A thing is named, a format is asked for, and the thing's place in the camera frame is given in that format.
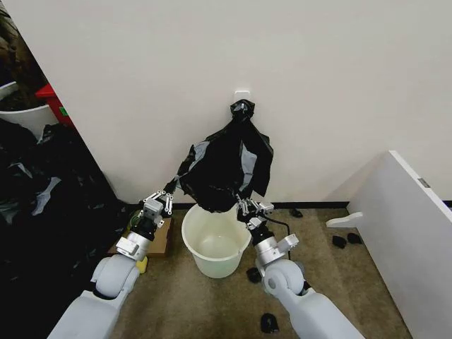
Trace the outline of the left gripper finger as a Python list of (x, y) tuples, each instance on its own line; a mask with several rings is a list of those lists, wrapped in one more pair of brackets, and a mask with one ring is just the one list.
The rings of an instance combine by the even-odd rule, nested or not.
[(150, 199), (158, 200), (162, 199), (163, 201), (173, 201), (174, 200), (174, 192), (176, 191), (177, 183), (169, 182), (165, 185), (165, 187), (161, 190), (158, 190), (152, 193), (149, 197), (143, 199), (143, 203)]
[(173, 203), (174, 203), (174, 192), (176, 188), (170, 187), (170, 188), (164, 188), (161, 192), (161, 195), (159, 197), (159, 202), (162, 204), (162, 216), (171, 216), (172, 215), (172, 209), (173, 209)]

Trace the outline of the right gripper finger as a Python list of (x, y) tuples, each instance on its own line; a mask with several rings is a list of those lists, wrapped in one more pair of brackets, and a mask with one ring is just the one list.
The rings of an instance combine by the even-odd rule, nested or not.
[(272, 203), (268, 203), (268, 202), (257, 203), (255, 201), (252, 201), (251, 203), (254, 206), (254, 209), (252, 212), (254, 215), (267, 215), (267, 214), (271, 214), (274, 210), (274, 205)]
[(236, 195), (236, 198), (238, 221), (248, 221), (250, 216), (248, 209), (248, 200), (246, 198), (242, 198), (239, 194)]

